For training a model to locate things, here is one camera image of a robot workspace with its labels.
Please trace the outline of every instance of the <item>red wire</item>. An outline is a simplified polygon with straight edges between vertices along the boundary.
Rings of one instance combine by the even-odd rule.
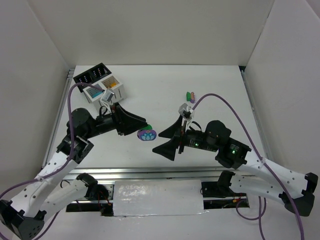
[[[108,198],[103,194],[103,192],[100,192],[102,194],[102,196],[104,196],[105,200],[108,202],[108,205],[111,206],[111,203],[109,202]]]

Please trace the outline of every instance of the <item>colorful toy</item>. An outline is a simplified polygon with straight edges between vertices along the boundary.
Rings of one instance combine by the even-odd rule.
[[[138,139],[142,141],[153,141],[157,137],[157,133],[155,130],[152,129],[152,126],[149,124],[148,126],[140,129],[136,133]]]
[[[116,82],[113,82],[113,83],[110,84],[110,87],[109,87],[109,88],[113,88],[113,87],[115,87],[115,86],[117,86],[117,83],[116,83]]]
[[[194,104],[195,101],[196,101],[196,96],[195,96],[195,93],[194,92],[191,92],[191,99],[190,99],[190,103]]]
[[[190,102],[192,104],[194,104],[196,102],[196,96],[193,91],[191,93],[188,91],[186,92],[186,101]]]

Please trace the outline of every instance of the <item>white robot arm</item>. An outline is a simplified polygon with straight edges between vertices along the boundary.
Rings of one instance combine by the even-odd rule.
[[[118,103],[110,106],[110,110],[109,114],[100,111],[96,119],[84,108],[74,110],[73,155],[70,156],[72,138],[68,122],[67,135],[35,180],[10,201],[0,200],[0,220],[20,239],[36,237],[49,218],[74,200],[108,197],[107,189],[87,173],[78,175],[68,186],[55,192],[53,190],[91,151],[94,145],[88,139],[115,129],[119,135],[125,136],[148,125],[146,119],[127,112]]]
[[[158,134],[159,137],[168,138],[170,141],[155,147],[152,150],[154,153],[174,161],[176,149],[179,154],[183,153],[185,147],[218,151],[215,159],[224,167],[251,173],[261,179],[247,178],[232,171],[223,171],[217,182],[221,191],[251,193],[269,198],[283,204],[293,213],[294,209],[287,194],[267,168],[269,166],[292,197],[299,215],[309,216],[315,200],[313,193],[318,183],[317,175],[311,172],[308,174],[294,172],[266,158],[261,160],[249,146],[231,138],[231,130],[221,121],[209,122],[204,132],[194,130],[190,127],[193,122],[194,108],[186,103],[179,108],[178,120]]]

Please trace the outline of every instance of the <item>white wall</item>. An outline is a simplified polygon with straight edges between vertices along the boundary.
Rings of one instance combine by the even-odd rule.
[[[320,19],[305,0],[276,0],[245,70],[272,158],[320,175]],[[306,239],[319,238],[320,190]]]
[[[315,14],[320,18],[320,1],[319,0],[306,0]]]
[[[13,184],[34,178],[39,171],[65,85],[67,65],[25,0],[0,2],[2,193]]]
[[[28,0],[71,66],[246,65],[274,0]]]

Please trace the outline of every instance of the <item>black base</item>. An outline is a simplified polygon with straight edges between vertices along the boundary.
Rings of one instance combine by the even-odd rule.
[[[21,240],[31,240],[37,236],[44,227],[42,214],[35,218],[25,217],[24,211],[17,212],[11,202],[0,200],[0,220]]]
[[[309,172],[305,175],[305,179],[308,181],[306,190],[302,190],[302,197],[293,199],[293,202],[299,212],[300,216],[308,217],[311,213],[312,208],[314,207],[315,196],[313,193],[318,184],[318,176],[312,172]],[[289,198],[285,192],[279,194],[279,198],[284,202],[284,207],[291,213],[295,213],[294,208],[289,201]]]

